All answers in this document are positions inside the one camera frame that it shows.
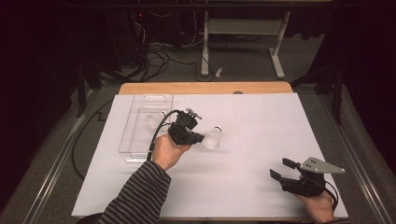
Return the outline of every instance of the black cable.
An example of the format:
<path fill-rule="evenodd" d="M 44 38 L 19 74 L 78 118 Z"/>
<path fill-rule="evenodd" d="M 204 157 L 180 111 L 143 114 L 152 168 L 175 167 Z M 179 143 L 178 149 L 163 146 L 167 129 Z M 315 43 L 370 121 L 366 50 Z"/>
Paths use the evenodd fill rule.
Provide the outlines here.
<path fill-rule="evenodd" d="M 144 60 L 145 60 L 145 72 L 143 73 L 142 77 L 138 80 L 138 82 L 143 82 L 143 80 L 146 77 L 146 74 L 149 72 L 149 59 L 147 54 L 145 55 Z"/>
<path fill-rule="evenodd" d="M 155 131 L 154 135 L 152 136 L 151 143 L 149 144 L 149 149 L 148 149 L 148 156 L 147 156 L 147 161 L 151 161 L 151 156 L 154 151 L 154 146 L 155 146 L 155 139 L 157 138 L 158 132 L 160 131 L 161 127 L 163 124 L 166 122 L 166 120 L 171 116 L 172 114 L 175 113 L 180 113 L 180 110 L 172 110 L 171 112 L 167 113 L 165 117 L 163 117 L 163 120 L 161 120 L 160 124 L 158 125 L 157 130 Z"/>
<path fill-rule="evenodd" d="M 197 74 L 197 64 L 198 63 L 183 63 L 180 61 L 177 61 L 175 59 L 172 59 L 168 53 L 166 53 L 166 49 L 165 49 L 165 45 L 163 45 L 163 53 L 166 55 L 166 57 L 168 57 L 169 61 L 175 62 L 175 63 L 180 63 L 180 64 L 186 64 L 186 65 L 194 65 L 194 74 Z"/>
<path fill-rule="evenodd" d="M 338 193 L 337 193 L 337 190 L 335 190 L 335 187 L 331 183 L 329 183 L 328 181 L 326 181 L 326 183 L 332 187 L 332 189 L 335 192 L 335 196 L 337 198 L 336 201 L 334 201 L 334 204 L 332 205 L 332 210 L 335 211 L 335 208 L 337 207 L 337 204 L 338 204 Z"/>
<path fill-rule="evenodd" d="M 153 75 L 148 75 L 147 78 L 142 79 L 142 82 L 149 81 L 150 78 L 156 77 L 156 76 L 158 76 L 159 74 L 163 73 L 163 72 L 168 68 L 169 62 L 168 62 L 168 61 L 164 61 L 163 64 L 161 64 L 161 65 L 156 65 L 156 66 L 159 66 L 159 68 L 157 69 L 157 71 L 156 71 Z"/>
<path fill-rule="evenodd" d="M 157 57 L 153 57 L 153 58 L 150 58 L 150 59 L 148 60 L 148 64 L 149 64 L 149 65 L 151 65 L 151 66 L 153 66 L 153 67 L 161 67 L 161 66 L 163 66 L 164 64 L 169 63 L 169 59 L 166 59 L 166 58 L 164 58 L 163 56 L 161 56 L 161 54 L 160 54 L 159 52 L 152 52 L 152 51 L 149 51 L 149 53 L 152 53 L 152 54 L 157 55 Z M 163 63 L 160 64 L 160 65 L 152 64 L 151 61 L 152 61 L 152 60 L 156 60 L 156 59 L 160 59 L 161 61 L 163 61 Z"/>
<path fill-rule="evenodd" d="M 102 112 L 99 112 L 99 111 L 100 111 L 101 109 L 103 109 L 105 106 L 107 106 L 107 105 L 108 105 L 110 102 L 112 102 L 113 100 L 114 100 L 114 99 L 111 99 L 111 100 L 105 102 L 101 107 L 99 107 L 99 109 L 97 109 L 97 110 L 92 114 L 92 116 L 90 116 L 90 118 L 88 119 L 88 121 L 87 121 L 87 122 L 85 123 L 85 125 L 82 127 L 81 131 L 78 133 L 78 136 L 77 136 L 77 138 L 76 138 L 76 141 L 74 142 L 74 144 L 73 144 L 73 146 L 72 146 L 72 155 L 71 155 L 71 157 L 72 157 L 73 168 L 74 168 L 74 170 L 76 171 L 76 174 L 77 174 L 82 180 L 85 179 L 85 176 L 82 175 L 82 174 L 79 172 L 79 170 L 78 170 L 78 168 L 77 168 L 77 166 L 76 166 L 76 161 L 75 161 L 75 148 L 76 148 L 78 139 L 81 137 L 81 135 L 82 135 L 82 133 L 84 132 L 85 128 L 87 128 L 88 124 L 90 123 L 90 121 L 93 119 L 93 117 L 94 117 L 95 115 L 99 115 L 98 121 L 106 121 L 105 119 L 101 119 L 101 117 L 102 117 Z"/>
<path fill-rule="evenodd" d="M 313 179 L 309 179 L 307 178 L 308 181 L 311 181 L 313 183 L 315 183 L 316 185 L 318 185 L 319 187 L 321 187 L 323 190 L 325 190 L 326 192 L 328 192 L 330 194 L 330 196 L 332 196 L 332 210 L 335 211 L 335 208 L 338 205 L 338 193 L 337 190 L 335 190 L 334 186 L 331 185 L 329 182 L 326 181 L 326 183 L 328 183 L 330 186 L 332 186 L 332 188 L 334 189 L 335 194 L 337 195 L 337 197 L 334 196 L 334 194 L 329 191 L 328 189 L 326 189 L 326 187 L 322 186 L 321 184 L 319 184 L 317 181 L 313 180 Z"/>
<path fill-rule="evenodd" d="M 145 69 L 145 67 L 146 67 L 145 63 L 146 63 L 146 61 L 142 60 L 142 62 L 137 67 L 137 69 L 135 71 L 133 71 L 132 73 L 130 73 L 129 75 L 126 75 L 126 76 L 127 77 L 135 77 L 135 76 L 139 75 Z"/>
<path fill-rule="evenodd" d="M 208 48 L 211 48 L 211 49 L 226 49 L 227 48 L 227 46 L 228 46 L 228 39 L 227 39 L 227 36 L 226 35 L 214 35 L 214 36 L 217 36 L 217 37 L 219 37 L 220 39 L 222 39 L 222 40 L 224 40 L 224 46 L 222 46 L 222 47 L 213 47 L 213 46 L 209 46 L 209 44 L 207 44 L 207 47 Z"/>
<path fill-rule="evenodd" d="M 171 125 L 171 123 L 165 122 L 163 125 L 161 125 L 161 127 L 165 127 L 167 125 Z"/>

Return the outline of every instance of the table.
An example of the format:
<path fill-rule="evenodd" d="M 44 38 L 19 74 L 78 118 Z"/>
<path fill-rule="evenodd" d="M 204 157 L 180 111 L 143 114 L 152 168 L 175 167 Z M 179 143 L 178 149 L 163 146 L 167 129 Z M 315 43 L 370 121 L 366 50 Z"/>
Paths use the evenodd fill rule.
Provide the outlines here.
<path fill-rule="evenodd" d="M 163 219 L 308 219 L 301 203 L 269 177 L 269 168 L 274 168 L 298 178 L 298 172 L 281 164 L 282 154 L 298 161 L 307 159 L 308 154 L 324 160 L 297 94 L 284 82 L 124 84 L 113 103 L 73 216 L 103 212 L 139 167 L 123 161 L 115 146 L 134 100 L 129 94 L 139 93 L 173 93 L 175 108 L 193 104 L 198 113 L 204 113 L 197 132 L 213 125 L 214 120 L 223 125 L 219 150 L 209 152 L 194 145 L 168 171 L 173 181 L 163 206 Z M 216 107 L 226 113 L 219 116 Z M 304 151 L 289 150 L 292 147 Z M 333 183 L 330 176 L 326 179 Z M 347 217 L 341 200 L 335 214 Z"/>
<path fill-rule="evenodd" d="M 257 2 L 258 0 L 223 0 L 221 2 Z M 304 0 L 305 2 L 331 2 L 332 0 Z M 289 0 L 269 0 L 266 2 L 290 2 Z M 271 60 L 273 62 L 276 76 L 279 79 L 285 78 L 282 65 L 277 56 L 283 35 L 288 26 L 290 12 L 285 11 L 282 19 L 277 20 L 242 20 L 242 19 L 210 19 L 209 13 L 205 13 L 204 27 L 204 47 L 202 53 L 201 74 L 203 77 L 209 75 L 209 47 L 207 45 L 209 34 L 229 34 L 229 35 L 276 35 L 276 44 L 269 48 Z"/>

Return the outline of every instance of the wire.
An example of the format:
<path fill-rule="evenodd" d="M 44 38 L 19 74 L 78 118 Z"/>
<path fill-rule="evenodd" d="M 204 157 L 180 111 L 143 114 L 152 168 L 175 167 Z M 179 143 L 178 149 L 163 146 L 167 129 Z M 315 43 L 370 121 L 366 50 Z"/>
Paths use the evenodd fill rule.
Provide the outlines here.
<path fill-rule="evenodd" d="M 108 105 L 110 102 L 112 102 L 113 100 L 114 100 L 114 98 L 111 99 L 111 100 L 109 100 L 109 101 L 107 101 L 107 102 L 105 102 L 101 107 L 99 107 L 99 109 L 97 109 L 97 110 L 92 114 L 92 116 L 90 116 L 90 118 L 88 119 L 88 121 L 87 121 L 87 122 L 85 123 L 85 125 L 82 127 L 81 131 L 78 133 L 78 136 L 77 136 L 77 138 L 76 138 L 76 141 L 75 141 L 74 144 L 73 144 L 73 147 L 72 147 L 72 155 L 71 155 L 71 157 L 72 157 L 72 163 L 73 163 L 73 169 L 76 171 L 76 174 L 77 174 L 82 180 L 85 179 L 85 176 L 78 170 L 78 168 L 77 168 L 77 166 L 76 166 L 76 161 L 75 161 L 75 148 L 76 148 L 78 139 L 81 137 L 82 133 L 83 133 L 84 130 L 87 128 L 88 124 L 89 124 L 90 121 L 93 119 L 93 117 L 95 117 L 95 115 L 99 115 L 98 121 L 106 121 L 105 119 L 101 119 L 101 117 L 102 117 L 102 112 L 99 112 L 99 111 L 102 110 L 105 106 L 107 106 L 107 105 Z"/>
<path fill-rule="evenodd" d="M 195 42 L 195 43 L 191 42 L 191 44 L 189 44 L 189 45 L 182 45 L 182 46 L 180 46 L 180 48 L 190 48 L 190 47 L 194 47 L 194 46 L 200 45 L 202 42 L 204 42 L 204 39 L 201 39 L 201 40 L 199 40 L 199 41 L 197 41 L 197 42 Z M 166 46 L 166 47 L 173 47 L 173 46 L 174 46 L 174 45 L 171 45 L 171 44 L 165 44 L 165 43 L 160 43 L 160 42 L 150 43 L 150 45 L 151 45 L 151 46 L 161 46 L 161 45 L 164 45 L 164 46 Z"/>
<path fill-rule="evenodd" d="M 146 60 L 143 60 L 139 64 L 138 68 L 135 71 L 133 71 L 131 74 L 127 75 L 127 77 L 135 77 L 135 76 L 139 75 L 141 72 L 143 72 L 143 70 L 145 68 L 146 68 Z"/>
<path fill-rule="evenodd" d="M 215 35 L 218 36 L 219 38 L 223 39 L 225 41 L 224 46 L 223 47 L 213 47 L 213 46 L 208 46 L 211 49 L 226 49 L 228 46 L 228 39 L 227 36 L 225 35 Z"/>
<path fill-rule="evenodd" d="M 169 122 L 164 122 L 163 125 L 161 125 L 161 127 L 165 127 L 165 126 L 169 126 L 169 125 L 171 125 L 171 123 L 169 123 Z"/>
<path fill-rule="evenodd" d="M 143 39 L 142 39 L 142 44 L 144 44 L 145 43 L 145 40 L 146 40 L 146 31 L 145 31 L 145 28 L 143 28 L 143 26 L 142 25 L 140 25 L 139 23 L 137 23 L 137 22 L 135 22 L 134 24 L 136 24 L 138 27 L 139 27 L 139 30 L 137 31 L 137 36 L 139 36 L 139 34 L 140 34 L 140 29 L 142 29 L 143 30 Z"/>
<path fill-rule="evenodd" d="M 179 114 L 180 112 L 181 112 L 180 110 L 172 110 L 171 112 L 169 112 L 165 115 L 163 120 L 161 120 L 160 124 L 158 125 L 157 130 L 155 131 L 154 135 L 152 136 L 151 143 L 150 143 L 149 149 L 148 149 L 147 161 L 151 161 L 151 156 L 152 156 L 152 153 L 154 152 L 155 139 L 157 138 L 158 132 L 160 131 L 163 124 L 166 122 L 166 120 L 169 118 L 169 116 L 171 116 L 172 114 L 175 114 L 175 113 Z"/>
<path fill-rule="evenodd" d="M 195 75 L 197 74 L 198 63 L 183 63 L 178 60 L 175 60 L 166 52 L 165 44 L 162 44 L 159 47 L 160 48 L 156 49 L 156 50 L 154 50 L 154 49 L 149 50 L 148 56 L 146 57 L 147 61 L 148 61 L 148 65 L 157 68 L 156 72 L 152 75 L 147 74 L 146 76 L 142 77 L 139 81 L 146 82 L 146 81 L 149 81 L 151 78 L 156 77 L 159 74 L 163 73 L 170 66 L 170 62 L 186 64 L 186 65 L 193 65 L 194 66 L 194 74 Z M 160 59 L 162 63 L 153 64 L 152 61 L 155 59 Z"/>
<path fill-rule="evenodd" d="M 334 211 L 335 208 L 337 207 L 337 204 L 338 204 L 338 193 L 337 193 L 337 190 L 335 190 L 335 187 L 331 183 L 329 183 L 328 181 L 326 181 L 326 183 L 328 185 L 330 185 L 332 187 L 332 189 L 334 190 L 334 192 L 335 192 L 336 200 L 334 201 L 334 203 L 332 205 L 332 210 Z"/>
<path fill-rule="evenodd" d="M 309 178 L 307 178 L 307 180 L 308 180 L 308 181 L 311 181 L 311 182 L 313 182 L 313 183 L 315 183 L 316 185 L 318 185 L 319 187 L 321 187 L 322 189 L 324 189 L 327 193 L 329 193 L 330 196 L 332 196 L 332 210 L 335 211 L 335 208 L 336 208 L 337 205 L 338 205 L 338 193 L 337 193 L 337 190 L 335 190 L 334 186 L 333 186 L 332 184 L 330 184 L 329 182 L 327 182 L 327 181 L 325 182 L 325 183 L 329 184 L 330 186 L 332 186 L 332 189 L 334 189 L 334 192 L 335 192 L 335 194 L 337 195 L 337 197 L 335 197 L 334 194 L 333 194 L 331 191 L 329 191 L 328 189 L 326 189 L 326 187 L 322 186 L 322 185 L 319 184 L 317 181 L 315 181 L 315 180 L 313 180 L 313 179 L 309 179 Z"/>
<path fill-rule="evenodd" d="M 195 11 L 193 11 L 192 13 L 194 15 L 194 38 L 192 39 L 191 43 L 188 46 L 182 46 L 182 47 L 191 47 L 191 46 L 193 46 L 194 41 L 195 41 L 195 37 L 196 37 L 196 34 L 197 34 L 197 18 L 196 18 Z"/>
<path fill-rule="evenodd" d="M 149 13 L 151 13 L 152 15 L 157 16 L 157 17 L 168 17 L 168 16 L 170 16 L 170 15 L 172 14 L 172 12 L 169 12 L 169 13 L 166 14 L 166 15 L 159 15 L 159 14 L 156 14 L 156 13 L 154 13 L 154 12 L 152 12 L 152 11 L 150 11 Z"/>

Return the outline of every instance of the cable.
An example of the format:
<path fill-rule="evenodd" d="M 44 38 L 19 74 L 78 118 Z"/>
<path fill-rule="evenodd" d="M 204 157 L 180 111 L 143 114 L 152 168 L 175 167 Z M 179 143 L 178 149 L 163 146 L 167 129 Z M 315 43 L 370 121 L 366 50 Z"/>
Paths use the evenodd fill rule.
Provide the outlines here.
<path fill-rule="evenodd" d="M 157 134 L 160 131 L 163 124 L 166 122 L 166 120 L 169 118 L 169 116 L 171 116 L 172 114 L 175 114 L 175 113 L 179 114 L 180 112 L 181 112 L 180 110 L 172 110 L 171 112 L 169 112 L 165 115 L 163 120 L 161 120 L 160 124 L 158 125 L 157 130 L 155 131 L 154 135 L 152 136 L 151 143 L 149 144 L 147 161 L 151 161 L 151 156 L 152 156 L 152 153 L 154 152 L 155 139 L 157 138 Z"/>
<path fill-rule="evenodd" d="M 170 16 L 170 15 L 172 14 L 172 12 L 169 12 L 169 13 L 166 14 L 166 15 L 159 15 L 159 14 L 156 14 L 156 13 L 154 13 L 154 12 L 152 12 L 152 11 L 150 11 L 149 13 L 151 13 L 152 15 L 157 16 L 157 17 L 168 17 L 168 16 Z"/>
<path fill-rule="evenodd" d="M 194 15 L 194 38 L 192 39 L 191 43 L 188 46 L 182 46 L 182 47 L 191 47 L 191 46 L 193 46 L 193 43 L 195 41 L 195 37 L 196 37 L 196 34 L 197 34 L 197 19 L 196 19 L 195 11 L 193 11 L 192 13 Z"/>
<path fill-rule="evenodd" d="M 137 35 L 136 35 L 136 36 L 139 36 L 139 34 L 140 34 L 140 29 L 143 30 L 142 44 L 144 44 L 144 43 L 145 43 L 145 40 L 146 40 L 146 30 L 145 30 L 145 28 L 143 28 L 143 26 L 140 25 L 139 23 L 135 22 L 134 24 L 136 24 L 137 26 L 139 26 L 139 30 L 137 31 Z"/>
<path fill-rule="evenodd" d="M 223 39 L 225 41 L 224 46 L 220 47 L 220 48 L 219 47 L 213 47 L 213 46 L 207 46 L 207 47 L 211 48 L 211 49 L 226 49 L 227 46 L 228 46 L 227 36 L 224 36 L 224 35 L 215 35 L 215 36 L 218 36 L 219 38 L 221 38 L 221 39 Z"/>
<path fill-rule="evenodd" d="M 334 203 L 332 205 L 332 210 L 335 211 L 335 208 L 337 207 L 337 204 L 338 204 L 338 193 L 337 193 L 337 190 L 335 190 L 335 187 L 331 183 L 329 183 L 328 181 L 326 181 L 326 183 L 328 185 L 330 185 L 335 192 L 336 200 L 334 201 Z"/>
<path fill-rule="evenodd" d="M 163 47 L 163 54 L 165 54 L 166 57 L 168 57 L 169 61 L 172 61 L 172 62 L 175 62 L 175 63 L 181 63 L 181 64 L 195 64 L 195 73 L 196 73 L 196 70 L 197 70 L 197 63 L 183 63 L 183 62 L 177 61 L 177 60 L 175 60 L 175 59 L 172 59 L 172 58 L 169 56 L 169 54 L 166 53 L 165 47 Z"/>
<path fill-rule="evenodd" d="M 338 205 L 338 193 L 337 193 L 337 190 L 335 190 L 334 186 L 333 186 L 332 184 L 330 184 L 329 182 L 327 182 L 327 181 L 325 182 L 325 183 L 328 183 L 330 186 L 332 186 L 332 188 L 334 189 L 334 192 L 335 192 L 335 194 L 337 195 L 337 197 L 335 197 L 334 194 L 333 194 L 331 191 L 329 191 L 328 189 L 326 189 L 326 187 L 320 185 L 317 181 L 315 181 L 315 180 L 313 180 L 313 179 L 309 179 L 309 178 L 307 178 L 307 180 L 308 180 L 308 181 L 311 181 L 311 182 L 313 182 L 313 183 L 315 183 L 316 185 L 318 185 L 319 187 L 321 187 L 323 190 L 325 190 L 327 193 L 329 193 L 330 196 L 332 196 L 332 210 L 335 211 L 335 208 L 336 208 L 337 205 Z"/>
<path fill-rule="evenodd" d="M 74 144 L 73 144 L 73 147 L 72 147 L 72 155 L 71 155 L 71 157 L 72 157 L 72 163 L 73 163 L 73 169 L 76 171 L 76 174 L 77 174 L 82 180 L 85 179 L 85 176 L 82 175 L 82 174 L 79 172 L 79 170 L 78 170 L 78 168 L 77 168 L 77 166 L 76 166 L 76 161 L 75 161 L 75 148 L 76 148 L 78 139 L 81 137 L 81 135 L 82 135 L 82 133 L 84 132 L 85 128 L 87 128 L 88 124 L 89 124 L 90 121 L 93 119 L 93 117 L 95 117 L 95 115 L 99 115 L 98 121 L 106 121 L 105 119 L 101 119 L 101 117 L 102 117 L 102 112 L 99 112 L 99 111 L 102 110 L 105 106 L 107 106 L 107 105 L 108 105 L 110 102 L 112 102 L 113 100 L 114 100 L 114 98 L 111 99 L 111 100 L 109 100 L 109 101 L 107 101 L 107 102 L 105 102 L 101 107 L 99 107 L 99 109 L 97 109 L 97 110 L 92 114 L 92 116 L 90 116 L 90 118 L 88 119 L 88 121 L 87 121 L 87 122 L 85 123 L 85 125 L 82 127 L 81 131 L 78 133 L 78 136 L 77 136 L 77 138 L 76 138 L 76 141 L 75 141 Z"/>
<path fill-rule="evenodd" d="M 131 74 L 126 75 L 127 77 L 135 77 L 137 75 L 139 75 L 144 69 L 146 68 L 146 61 L 143 60 L 140 64 L 139 67 L 133 71 Z"/>
<path fill-rule="evenodd" d="M 169 66 L 169 59 L 164 58 L 164 57 L 160 54 L 159 51 L 157 51 L 157 52 L 148 51 L 148 53 L 152 53 L 152 54 L 157 55 L 157 57 L 151 58 L 151 59 L 149 59 L 149 58 L 146 56 L 146 59 L 147 59 L 147 61 L 148 61 L 148 64 L 151 65 L 151 66 L 153 66 L 153 67 L 159 67 L 159 68 L 157 69 L 157 71 L 156 71 L 153 75 L 146 74 L 147 77 L 146 77 L 146 76 L 143 76 L 143 77 L 140 79 L 140 81 L 142 81 L 142 82 L 149 81 L 150 78 L 158 76 L 159 74 L 163 73 L 163 72 L 168 68 L 168 66 Z M 156 58 L 161 59 L 161 60 L 163 61 L 163 63 L 160 64 L 160 65 L 153 65 L 153 64 L 151 64 L 150 61 L 151 61 L 152 59 L 156 59 Z"/>

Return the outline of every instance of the wooden table edge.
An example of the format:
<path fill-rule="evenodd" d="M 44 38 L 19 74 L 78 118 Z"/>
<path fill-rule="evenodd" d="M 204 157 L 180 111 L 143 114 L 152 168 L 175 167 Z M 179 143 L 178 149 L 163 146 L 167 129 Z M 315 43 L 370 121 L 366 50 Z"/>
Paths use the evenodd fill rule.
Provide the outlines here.
<path fill-rule="evenodd" d="M 292 93 L 288 82 L 152 82 L 125 83 L 119 94 Z"/>

